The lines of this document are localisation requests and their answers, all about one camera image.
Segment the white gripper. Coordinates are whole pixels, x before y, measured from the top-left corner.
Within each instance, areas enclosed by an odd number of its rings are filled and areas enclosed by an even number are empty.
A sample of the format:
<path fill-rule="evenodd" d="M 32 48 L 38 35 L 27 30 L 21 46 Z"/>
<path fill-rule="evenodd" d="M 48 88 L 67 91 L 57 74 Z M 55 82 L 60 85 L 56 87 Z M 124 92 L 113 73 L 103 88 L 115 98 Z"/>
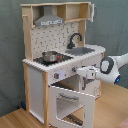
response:
<path fill-rule="evenodd" d="M 87 66 L 77 69 L 77 74 L 86 79 L 95 79 L 99 69 L 94 66 Z"/>

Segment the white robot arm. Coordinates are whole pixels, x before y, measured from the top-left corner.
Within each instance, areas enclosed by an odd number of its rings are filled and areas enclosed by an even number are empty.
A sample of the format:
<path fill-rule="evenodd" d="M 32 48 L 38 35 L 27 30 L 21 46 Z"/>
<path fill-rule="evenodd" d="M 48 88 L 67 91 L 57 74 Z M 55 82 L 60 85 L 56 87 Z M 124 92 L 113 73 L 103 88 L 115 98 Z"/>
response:
<path fill-rule="evenodd" d="M 96 79 L 110 84 L 120 81 L 119 69 L 128 64 L 128 53 L 121 56 L 107 56 L 100 62 L 100 67 L 86 66 L 77 69 L 77 74 L 86 79 Z"/>

